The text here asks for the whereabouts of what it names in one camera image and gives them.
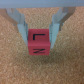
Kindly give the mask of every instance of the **red box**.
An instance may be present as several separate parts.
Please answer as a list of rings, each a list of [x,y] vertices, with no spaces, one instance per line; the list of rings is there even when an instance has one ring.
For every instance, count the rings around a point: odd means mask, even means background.
[[[28,49],[30,55],[49,55],[49,29],[29,29]]]

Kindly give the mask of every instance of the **block's top face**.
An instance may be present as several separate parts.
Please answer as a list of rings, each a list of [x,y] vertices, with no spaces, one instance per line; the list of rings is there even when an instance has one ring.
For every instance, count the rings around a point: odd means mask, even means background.
[[[49,29],[29,29],[28,44],[45,44],[49,42]]]
[[[84,6],[84,0],[0,0],[0,8],[42,8]]]

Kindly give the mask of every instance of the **brown surface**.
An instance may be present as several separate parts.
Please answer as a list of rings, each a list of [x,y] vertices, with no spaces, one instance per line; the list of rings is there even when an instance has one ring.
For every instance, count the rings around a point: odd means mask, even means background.
[[[49,28],[59,8],[18,9],[29,28]],[[0,84],[84,84],[84,7],[65,22],[49,56],[30,56],[14,26],[0,16]]]

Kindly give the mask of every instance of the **block's front face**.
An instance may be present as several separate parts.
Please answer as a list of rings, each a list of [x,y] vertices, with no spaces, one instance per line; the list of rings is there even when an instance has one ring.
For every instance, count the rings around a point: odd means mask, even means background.
[[[29,29],[28,49],[30,55],[49,55],[49,29]]]

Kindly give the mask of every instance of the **red cube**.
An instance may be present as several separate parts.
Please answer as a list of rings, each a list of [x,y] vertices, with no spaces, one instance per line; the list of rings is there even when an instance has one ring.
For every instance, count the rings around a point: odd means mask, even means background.
[[[49,29],[29,29],[28,49],[30,55],[49,55]]]

